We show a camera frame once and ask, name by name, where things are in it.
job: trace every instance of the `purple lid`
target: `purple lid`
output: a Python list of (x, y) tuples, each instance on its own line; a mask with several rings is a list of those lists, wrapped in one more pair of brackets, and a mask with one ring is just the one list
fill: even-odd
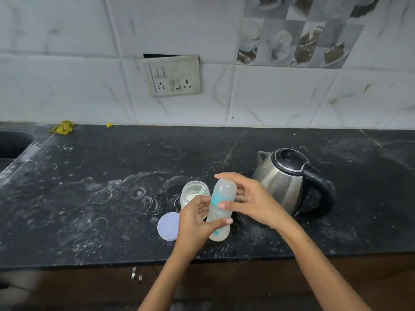
[(160, 218), (157, 224), (157, 231), (160, 237), (167, 241), (174, 241), (179, 230), (179, 214), (167, 213)]

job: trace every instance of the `stainless steel kettle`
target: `stainless steel kettle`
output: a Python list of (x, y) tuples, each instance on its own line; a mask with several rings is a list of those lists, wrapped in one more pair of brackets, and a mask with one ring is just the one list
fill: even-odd
[[(333, 183), (312, 167), (299, 151), (281, 148), (274, 152), (258, 152), (258, 167), (252, 175), (267, 192), (292, 216), (317, 215), (321, 217), (334, 205), (336, 190)], [(319, 206), (300, 213), (304, 180), (321, 194)]]

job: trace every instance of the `hand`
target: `hand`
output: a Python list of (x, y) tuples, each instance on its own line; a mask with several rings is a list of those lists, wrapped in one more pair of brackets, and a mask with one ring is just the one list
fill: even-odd
[(248, 215), (276, 230), (295, 222), (257, 180), (246, 178), (236, 172), (219, 173), (215, 175), (215, 178), (234, 180), (237, 186), (235, 200), (241, 202), (220, 202), (217, 205), (218, 208)]
[(206, 223), (202, 218), (209, 212), (210, 197), (196, 195), (179, 215), (179, 231), (174, 249), (192, 260), (209, 236), (216, 230), (232, 224), (232, 218), (219, 218)]

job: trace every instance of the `kettle spout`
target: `kettle spout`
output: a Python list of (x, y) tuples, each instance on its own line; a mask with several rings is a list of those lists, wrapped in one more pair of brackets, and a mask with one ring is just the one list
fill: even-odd
[(272, 153), (262, 152), (262, 151), (257, 152), (257, 167), (261, 166), (263, 162), (265, 161), (265, 158), (267, 158), (270, 154)]

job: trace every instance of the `black sink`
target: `black sink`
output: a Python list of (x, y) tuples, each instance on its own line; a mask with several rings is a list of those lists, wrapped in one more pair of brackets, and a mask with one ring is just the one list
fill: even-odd
[(15, 160), (31, 143), (30, 134), (0, 130), (0, 172)]

